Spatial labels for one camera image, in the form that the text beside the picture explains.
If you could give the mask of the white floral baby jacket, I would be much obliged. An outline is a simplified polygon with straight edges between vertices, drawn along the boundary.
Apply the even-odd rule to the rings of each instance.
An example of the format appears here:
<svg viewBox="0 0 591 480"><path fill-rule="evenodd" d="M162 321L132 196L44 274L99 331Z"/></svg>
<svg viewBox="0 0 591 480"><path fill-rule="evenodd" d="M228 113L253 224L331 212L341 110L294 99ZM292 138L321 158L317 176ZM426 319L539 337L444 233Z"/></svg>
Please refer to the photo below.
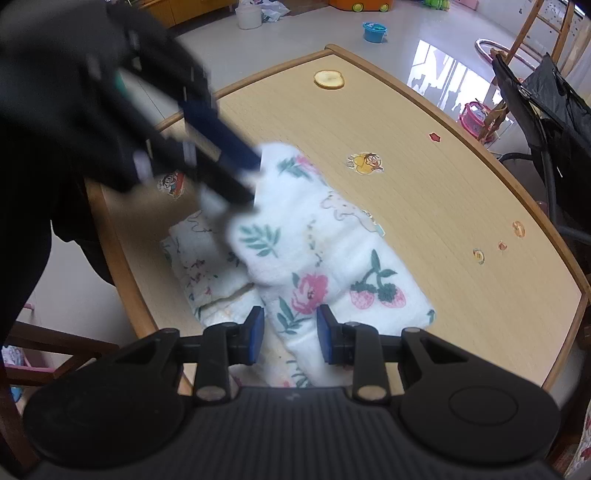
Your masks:
<svg viewBox="0 0 591 480"><path fill-rule="evenodd" d="M436 311L370 215L329 186L296 147L259 146L254 204L225 219L225 237L263 300L267 318L312 385L352 374L322 358L317 310L386 335L426 328Z"/></svg>

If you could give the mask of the black folding stroller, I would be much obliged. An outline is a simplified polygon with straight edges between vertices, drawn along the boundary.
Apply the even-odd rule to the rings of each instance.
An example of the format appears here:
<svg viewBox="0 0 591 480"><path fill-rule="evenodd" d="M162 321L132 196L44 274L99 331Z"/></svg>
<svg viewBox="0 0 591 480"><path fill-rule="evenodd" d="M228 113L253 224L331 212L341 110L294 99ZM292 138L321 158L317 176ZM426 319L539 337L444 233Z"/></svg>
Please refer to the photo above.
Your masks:
<svg viewBox="0 0 591 480"><path fill-rule="evenodd" d="M531 161L541 174L548 217L558 232L590 243L590 107L560 74L550 56L523 82L497 55L493 62L502 98L525 135L530 153L500 160Z"/></svg>

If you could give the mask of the folded white floral garment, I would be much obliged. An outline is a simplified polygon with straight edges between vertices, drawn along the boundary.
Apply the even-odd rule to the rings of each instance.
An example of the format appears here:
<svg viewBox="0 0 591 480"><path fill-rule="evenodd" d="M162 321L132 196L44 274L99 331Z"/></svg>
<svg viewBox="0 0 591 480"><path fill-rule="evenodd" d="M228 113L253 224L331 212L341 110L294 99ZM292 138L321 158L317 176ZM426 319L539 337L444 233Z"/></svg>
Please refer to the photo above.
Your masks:
<svg viewBox="0 0 591 480"><path fill-rule="evenodd" d="M209 224L204 212L198 210L171 226L160 247L202 327L241 324L252 308L262 303L245 264Z"/></svg>

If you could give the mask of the white paper roll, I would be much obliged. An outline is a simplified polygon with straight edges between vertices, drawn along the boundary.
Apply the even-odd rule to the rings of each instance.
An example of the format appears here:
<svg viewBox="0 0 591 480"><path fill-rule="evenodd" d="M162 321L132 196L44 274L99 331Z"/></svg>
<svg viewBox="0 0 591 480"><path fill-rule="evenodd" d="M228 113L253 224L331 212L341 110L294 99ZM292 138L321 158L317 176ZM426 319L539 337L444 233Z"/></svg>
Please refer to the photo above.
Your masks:
<svg viewBox="0 0 591 480"><path fill-rule="evenodd" d="M262 7L256 4L239 4L235 9L238 28L242 30L252 30L259 28L263 24Z"/></svg>

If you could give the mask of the yellow cartoon sticker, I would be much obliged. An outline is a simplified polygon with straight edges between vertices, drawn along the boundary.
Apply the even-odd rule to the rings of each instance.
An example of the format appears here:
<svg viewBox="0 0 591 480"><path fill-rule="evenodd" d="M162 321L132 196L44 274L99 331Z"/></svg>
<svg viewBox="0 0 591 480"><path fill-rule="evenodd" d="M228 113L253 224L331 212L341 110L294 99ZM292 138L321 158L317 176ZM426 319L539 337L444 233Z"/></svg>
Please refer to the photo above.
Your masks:
<svg viewBox="0 0 591 480"><path fill-rule="evenodd" d="M382 158L374 152L362 152L348 156L346 166L360 175L370 175L384 171Z"/></svg>

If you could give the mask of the white plastic bag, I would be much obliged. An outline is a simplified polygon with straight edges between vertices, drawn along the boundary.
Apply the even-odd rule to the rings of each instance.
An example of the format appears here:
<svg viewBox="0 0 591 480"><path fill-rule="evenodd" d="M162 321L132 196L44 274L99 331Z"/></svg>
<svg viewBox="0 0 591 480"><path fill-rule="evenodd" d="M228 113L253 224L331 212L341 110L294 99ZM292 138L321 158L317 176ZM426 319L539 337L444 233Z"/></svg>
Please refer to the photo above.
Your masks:
<svg viewBox="0 0 591 480"><path fill-rule="evenodd" d="M283 2L276 0L242 0L238 2L238 5L240 7L259 7L262 10L263 23L277 22L290 14L290 9Z"/></svg>

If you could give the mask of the yellow round sticker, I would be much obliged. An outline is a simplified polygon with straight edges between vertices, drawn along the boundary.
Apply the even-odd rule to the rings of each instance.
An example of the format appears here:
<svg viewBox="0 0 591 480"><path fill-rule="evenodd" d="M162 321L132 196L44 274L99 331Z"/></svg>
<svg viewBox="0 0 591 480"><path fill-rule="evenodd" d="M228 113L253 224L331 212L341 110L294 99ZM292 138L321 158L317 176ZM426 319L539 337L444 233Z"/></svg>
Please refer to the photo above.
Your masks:
<svg viewBox="0 0 591 480"><path fill-rule="evenodd" d="M314 75L315 85L327 90L338 90L345 86L345 78L336 70L322 70Z"/></svg>

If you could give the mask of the wooden low table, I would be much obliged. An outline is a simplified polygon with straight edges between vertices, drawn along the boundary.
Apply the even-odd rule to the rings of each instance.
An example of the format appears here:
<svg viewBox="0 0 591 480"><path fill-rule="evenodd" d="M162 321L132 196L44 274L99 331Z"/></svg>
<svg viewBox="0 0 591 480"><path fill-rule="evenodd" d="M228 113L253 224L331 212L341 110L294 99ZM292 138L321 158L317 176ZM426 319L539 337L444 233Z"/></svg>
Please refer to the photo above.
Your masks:
<svg viewBox="0 0 591 480"><path fill-rule="evenodd" d="M336 70L338 90L314 75ZM536 202L482 145L407 85L336 46L243 79L219 94L221 116L257 145L294 146L329 186L382 228L436 311L431 333L545 389L574 342L589 286ZM348 156L377 153L384 171L360 175ZM197 335L160 241L204 212L226 244L221 198L151 183L127 195L88 186L116 288L135 332ZM266 315L263 351L232 376L242 385L312 385Z"/></svg>

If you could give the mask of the orange toy storage box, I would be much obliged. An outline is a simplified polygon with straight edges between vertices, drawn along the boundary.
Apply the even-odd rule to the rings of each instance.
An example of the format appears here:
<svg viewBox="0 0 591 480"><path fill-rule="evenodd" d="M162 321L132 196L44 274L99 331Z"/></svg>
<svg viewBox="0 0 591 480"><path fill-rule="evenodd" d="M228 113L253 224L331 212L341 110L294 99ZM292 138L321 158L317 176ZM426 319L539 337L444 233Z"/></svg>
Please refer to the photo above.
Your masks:
<svg viewBox="0 0 591 480"><path fill-rule="evenodd" d="M389 12L393 8L393 0L328 0L329 6L342 11L360 12Z"/></svg>

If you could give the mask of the blue toy bucket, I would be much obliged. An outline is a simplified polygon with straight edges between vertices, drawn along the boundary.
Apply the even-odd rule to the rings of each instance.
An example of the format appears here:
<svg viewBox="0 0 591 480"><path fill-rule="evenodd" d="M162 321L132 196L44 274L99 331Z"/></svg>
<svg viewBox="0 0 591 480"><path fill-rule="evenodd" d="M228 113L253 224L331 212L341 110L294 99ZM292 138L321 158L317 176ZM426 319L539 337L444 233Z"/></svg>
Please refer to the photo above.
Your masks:
<svg viewBox="0 0 591 480"><path fill-rule="evenodd" d="M383 43L387 33L388 28L380 23L363 22L363 39L370 43Z"/></svg>

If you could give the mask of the pink toy basket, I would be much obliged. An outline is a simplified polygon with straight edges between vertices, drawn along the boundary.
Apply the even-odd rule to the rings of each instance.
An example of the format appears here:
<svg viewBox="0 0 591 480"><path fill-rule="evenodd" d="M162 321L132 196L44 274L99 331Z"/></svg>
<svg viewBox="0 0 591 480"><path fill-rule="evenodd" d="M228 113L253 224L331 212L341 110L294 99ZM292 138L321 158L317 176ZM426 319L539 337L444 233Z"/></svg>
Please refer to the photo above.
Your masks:
<svg viewBox="0 0 591 480"><path fill-rule="evenodd" d="M494 118L491 110L480 101L474 100L464 105L459 123L475 139L481 142L492 142L496 136Z"/></svg>

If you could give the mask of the wooden chair frame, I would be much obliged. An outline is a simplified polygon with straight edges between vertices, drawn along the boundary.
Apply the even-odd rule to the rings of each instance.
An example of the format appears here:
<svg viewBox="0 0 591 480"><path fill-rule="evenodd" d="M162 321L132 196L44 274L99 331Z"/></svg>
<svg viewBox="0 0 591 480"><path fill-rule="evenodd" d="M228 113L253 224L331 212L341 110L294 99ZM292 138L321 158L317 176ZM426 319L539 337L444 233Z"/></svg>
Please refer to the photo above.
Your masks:
<svg viewBox="0 0 591 480"><path fill-rule="evenodd" d="M586 15L572 1L481 1L477 12L512 35L505 42L482 36L475 49L487 62L504 54L523 80L550 55L566 76L588 45Z"/></svg>

